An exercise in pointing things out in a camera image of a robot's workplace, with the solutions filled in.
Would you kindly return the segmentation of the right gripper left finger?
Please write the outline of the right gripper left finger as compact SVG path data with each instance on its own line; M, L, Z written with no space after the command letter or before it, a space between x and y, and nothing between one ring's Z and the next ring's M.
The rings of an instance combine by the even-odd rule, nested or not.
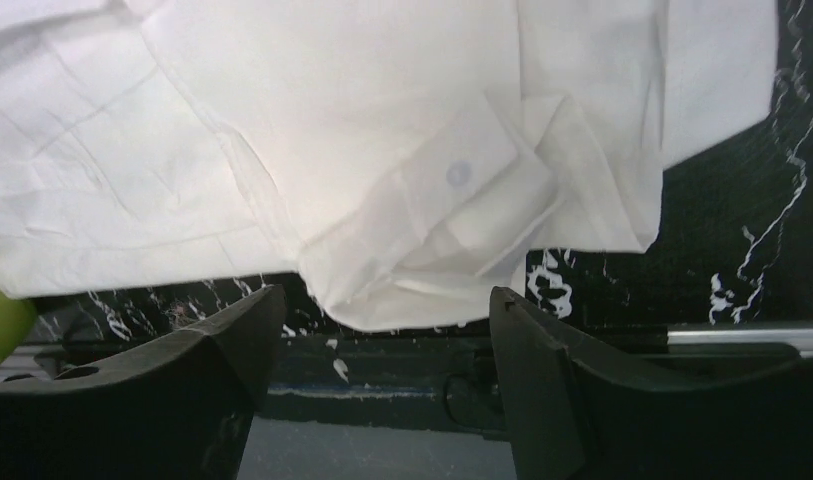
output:
M287 316L268 286L52 380L0 383L0 479L233 479Z

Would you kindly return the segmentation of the white cloth sheet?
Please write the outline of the white cloth sheet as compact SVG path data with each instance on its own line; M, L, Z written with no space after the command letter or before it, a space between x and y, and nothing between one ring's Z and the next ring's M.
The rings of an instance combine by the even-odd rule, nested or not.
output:
M0 1L0 290L295 272L363 331L642 252L762 121L773 1Z

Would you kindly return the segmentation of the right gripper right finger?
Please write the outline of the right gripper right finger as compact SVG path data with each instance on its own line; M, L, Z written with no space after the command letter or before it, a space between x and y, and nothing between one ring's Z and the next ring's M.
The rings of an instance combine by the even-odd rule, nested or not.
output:
M813 322L594 336L498 287L489 323L520 479L813 479Z

